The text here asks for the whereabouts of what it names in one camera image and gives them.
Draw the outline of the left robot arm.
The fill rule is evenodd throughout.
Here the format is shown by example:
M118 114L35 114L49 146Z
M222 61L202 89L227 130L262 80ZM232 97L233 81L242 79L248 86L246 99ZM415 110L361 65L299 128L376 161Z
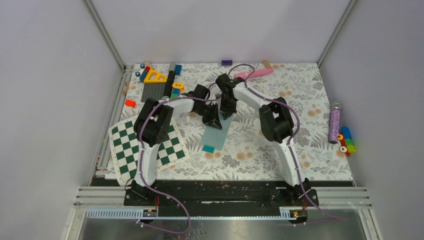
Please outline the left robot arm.
M152 204L155 194L177 201L175 196L153 187L157 179L157 153L175 116L194 112L202 117L204 125L215 129L222 127L219 107L223 103L224 96L220 94L210 99L209 95L210 90L199 84L195 90L176 98L161 100L149 98L144 103L133 127L139 145L139 161L133 181L140 187L135 197L142 205Z

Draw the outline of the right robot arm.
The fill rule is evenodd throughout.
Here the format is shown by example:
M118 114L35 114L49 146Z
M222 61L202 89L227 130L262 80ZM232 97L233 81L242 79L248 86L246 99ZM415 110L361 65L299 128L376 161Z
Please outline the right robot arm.
M224 120L237 112L237 101L244 102L258 113L261 132L273 143L285 170L284 179L289 185L287 201L293 206L301 205L307 199L310 185L307 178L302 179L292 143L294 121L290 112L293 109L282 97L270 99L260 95L241 77L231 79L224 73L217 77L215 83L221 90L219 111Z

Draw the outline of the small teal block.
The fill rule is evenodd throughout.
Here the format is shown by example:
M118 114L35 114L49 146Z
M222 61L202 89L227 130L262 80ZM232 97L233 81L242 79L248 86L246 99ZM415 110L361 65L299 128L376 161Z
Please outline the small teal block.
M214 151L215 151L215 148L214 147L212 147L212 146L208 146L208 145L204 145L203 146L203 149L202 149L204 152L207 152L207 153L214 153Z

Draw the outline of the floral table mat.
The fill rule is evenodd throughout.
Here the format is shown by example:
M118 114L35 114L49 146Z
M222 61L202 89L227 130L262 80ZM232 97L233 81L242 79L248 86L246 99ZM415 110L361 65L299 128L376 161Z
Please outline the floral table mat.
M316 63L273 63L274 72L250 79L262 96L283 97L294 110L300 130L292 140L302 175L311 181L352 181L346 155L328 142L330 102ZM267 141L257 113L237 103L222 150L203 151L202 118L192 112L174 121L188 149L187 160L156 172L161 180L282 180L285 172L273 144Z

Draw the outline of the pink cylinder marker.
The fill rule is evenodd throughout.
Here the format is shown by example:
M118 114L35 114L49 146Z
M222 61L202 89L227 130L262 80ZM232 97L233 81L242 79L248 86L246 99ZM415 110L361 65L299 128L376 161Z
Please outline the pink cylinder marker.
M234 75L234 78L240 77L240 78L242 78L242 79L245 80L246 77L251 74L250 77L249 77L249 79L253 79L253 78L257 78L257 77L261 77L261 76L265 76L265 75L271 74L273 72L274 72L274 69L273 68L257 69L257 70L254 71L253 74L251 74L251 72L240 72L240 73L237 73L237 74Z

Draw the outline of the green blue brick stack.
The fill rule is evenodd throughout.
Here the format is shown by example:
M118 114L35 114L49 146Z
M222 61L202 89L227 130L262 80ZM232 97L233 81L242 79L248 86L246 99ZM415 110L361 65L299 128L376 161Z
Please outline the green blue brick stack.
M171 90L171 99L177 98L181 95L182 92L184 92L185 86L181 82L174 82L172 84L172 90Z

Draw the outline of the purple small brick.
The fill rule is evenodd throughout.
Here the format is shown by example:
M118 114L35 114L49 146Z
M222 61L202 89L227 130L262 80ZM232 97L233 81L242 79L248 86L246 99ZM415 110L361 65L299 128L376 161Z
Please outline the purple small brick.
M221 61L221 65L222 66L232 66L233 65L233 61L232 60L222 60Z

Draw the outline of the blue lego brick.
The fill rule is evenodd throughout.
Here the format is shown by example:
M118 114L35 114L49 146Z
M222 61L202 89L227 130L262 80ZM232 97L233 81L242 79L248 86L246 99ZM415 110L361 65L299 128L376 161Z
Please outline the blue lego brick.
M176 64L176 65L175 65L175 68L174 68L174 72L175 72L175 74L176 74L176 75L178 75L178 76L179 76L179 75L181 75L182 68L183 68L183 67L182 67L182 65L181 65L181 64Z

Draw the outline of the wooden block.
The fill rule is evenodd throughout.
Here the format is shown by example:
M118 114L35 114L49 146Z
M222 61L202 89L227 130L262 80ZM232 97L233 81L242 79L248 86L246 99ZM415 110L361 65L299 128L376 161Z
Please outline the wooden block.
M271 66L271 64L267 61L267 60L263 60L262 64L267 68L267 69L273 69L273 67Z

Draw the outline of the grey lego baseplate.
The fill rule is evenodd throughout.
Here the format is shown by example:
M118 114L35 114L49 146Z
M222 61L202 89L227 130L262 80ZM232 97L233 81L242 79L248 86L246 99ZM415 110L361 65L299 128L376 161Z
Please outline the grey lego baseplate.
M176 74L175 74L175 66L176 64L172 62L169 65L168 69L168 75L167 75L167 82L166 83L144 83L143 80L145 79L147 72L149 68L146 66L145 71L143 73L146 73L144 79L142 82L144 83L141 102L146 102L147 99L153 98L153 99L161 99L162 97L170 97L172 92L172 84L175 82Z

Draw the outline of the yellow triangle toy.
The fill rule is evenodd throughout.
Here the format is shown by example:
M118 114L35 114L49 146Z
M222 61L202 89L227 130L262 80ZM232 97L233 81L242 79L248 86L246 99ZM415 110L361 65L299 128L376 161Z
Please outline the yellow triangle toy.
M158 84L158 83L166 83L168 80L167 76L154 70L149 69L147 72L143 82L145 84Z

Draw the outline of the small red block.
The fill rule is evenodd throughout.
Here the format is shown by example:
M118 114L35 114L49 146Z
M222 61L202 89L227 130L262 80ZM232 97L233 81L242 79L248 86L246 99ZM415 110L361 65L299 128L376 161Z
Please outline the small red block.
M130 99L127 99L127 100L124 102L124 104L125 104L127 107L130 107L130 108L135 108L135 107L136 107L136 105L137 105L137 103L136 103L135 101L130 100Z

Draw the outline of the green white checkerboard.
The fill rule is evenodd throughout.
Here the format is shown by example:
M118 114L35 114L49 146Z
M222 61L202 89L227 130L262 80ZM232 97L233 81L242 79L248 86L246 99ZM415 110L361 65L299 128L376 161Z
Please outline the green white checkerboard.
M138 171L139 141L134 131L136 117L122 120L108 129L110 157L105 178L117 180L124 186L128 180L134 178ZM156 155L156 171L162 171L189 158L189 151L183 137L173 120L158 147Z

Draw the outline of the purple glitter tube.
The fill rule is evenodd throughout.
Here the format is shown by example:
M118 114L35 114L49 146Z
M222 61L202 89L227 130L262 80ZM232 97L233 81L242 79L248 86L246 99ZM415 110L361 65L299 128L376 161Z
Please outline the purple glitter tube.
M340 117L342 105L339 101L334 101L330 104L329 127L328 127L328 142L336 144L338 142Z

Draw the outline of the colourful stacked brick toy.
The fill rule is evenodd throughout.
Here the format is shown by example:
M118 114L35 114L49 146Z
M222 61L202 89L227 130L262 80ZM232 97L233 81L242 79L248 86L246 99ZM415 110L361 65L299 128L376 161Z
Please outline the colourful stacked brick toy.
M342 126L340 128L337 139L341 144L339 151L342 152L343 154L350 157L351 154L355 154L357 152L357 149L356 149L356 146L354 144L352 135L351 135L350 130L347 126Z

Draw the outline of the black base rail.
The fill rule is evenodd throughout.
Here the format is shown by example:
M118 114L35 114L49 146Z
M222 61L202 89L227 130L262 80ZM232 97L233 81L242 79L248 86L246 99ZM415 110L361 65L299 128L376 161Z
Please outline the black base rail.
M153 207L160 217L276 217L280 208L319 205L308 180L303 187L285 181L156 180L152 189L132 183L125 206Z

